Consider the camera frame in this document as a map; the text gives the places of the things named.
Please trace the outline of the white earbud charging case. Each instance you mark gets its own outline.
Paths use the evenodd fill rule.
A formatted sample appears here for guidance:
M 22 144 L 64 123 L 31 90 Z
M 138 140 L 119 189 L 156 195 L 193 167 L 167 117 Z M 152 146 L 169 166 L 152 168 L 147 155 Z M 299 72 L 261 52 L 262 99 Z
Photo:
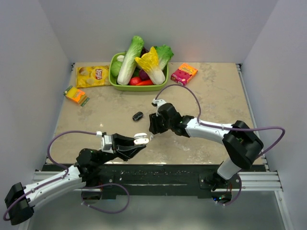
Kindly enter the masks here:
M 135 145 L 147 145 L 149 143 L 149 138 L 146 133 L 137 133 L 134 135 L 134 144 Z

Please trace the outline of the black earbud charging case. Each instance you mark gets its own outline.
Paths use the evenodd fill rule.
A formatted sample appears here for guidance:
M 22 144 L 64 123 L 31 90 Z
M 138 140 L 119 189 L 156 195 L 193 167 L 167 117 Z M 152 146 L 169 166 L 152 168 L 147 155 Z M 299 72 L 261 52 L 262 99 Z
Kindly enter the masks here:
M 136 114 L 134 114 L 134 115 L 132 116 L 132 120 L 133 120 L 134 122 L 137 122 L 137 121 L 139 121 L 139 120 L 142 119 L 142 118 L 143 118 L 143 112 L 141 112 L 141 111 L 137 112 Z

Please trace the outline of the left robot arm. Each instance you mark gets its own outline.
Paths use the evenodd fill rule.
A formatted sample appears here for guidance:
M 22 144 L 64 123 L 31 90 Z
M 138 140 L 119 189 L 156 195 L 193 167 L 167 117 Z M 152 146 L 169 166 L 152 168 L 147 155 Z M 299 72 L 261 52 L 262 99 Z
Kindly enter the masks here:
M 149 143 L 146 133 L 126 137 L 120 134 L 108 135 L 105 132 L 90 132 L 100 138 L 101 148 L 82 149 L 76 163 L 68 167 L 53 160 L 63 170 L 38 183 L 14 184 L 7 193 L 4 202 L 7 207 L 3 220 L 12 225 L 21 224 L 30 219 L 36 208 L 52 199 L 74 189 L 99 188 L 100 167 L 115 158 L 123 161 L 132 159 Z

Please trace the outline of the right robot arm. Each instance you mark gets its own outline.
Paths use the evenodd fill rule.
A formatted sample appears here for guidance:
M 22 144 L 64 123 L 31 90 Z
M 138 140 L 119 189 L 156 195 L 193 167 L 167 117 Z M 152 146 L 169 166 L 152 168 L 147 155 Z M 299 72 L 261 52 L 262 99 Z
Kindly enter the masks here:
M 203 138 L 225 147 L 228 158 L 216 172 L 205 178 L 213 190 L 225 188 L 233 175 L 242 169 L 250 169 L 263 148 L 263 142 L 243 121 L 237 120 L 234 124 L 205 122 L 193 116 L 181 116 L 171 103 L 164 100 L 154 99 L 152 105 L 156 107 L 156 112 L 149 115 L 152 134 L 171 130 L 178 136 Z

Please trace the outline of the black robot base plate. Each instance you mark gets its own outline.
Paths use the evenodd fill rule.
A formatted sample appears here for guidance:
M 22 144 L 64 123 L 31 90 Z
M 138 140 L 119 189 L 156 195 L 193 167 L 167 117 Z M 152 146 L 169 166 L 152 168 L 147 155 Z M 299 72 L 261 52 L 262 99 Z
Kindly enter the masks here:
M 82 190 L 88 201 L 116 199 L 117 196 L 212 196 L 229 197 L 239 188 L 238 176 L 229 181 L 213 182 L 217 165 L 157 165 L 157 164 L 104 164 L 98 178 L 89 187 L 111 183 L 97 191 Z

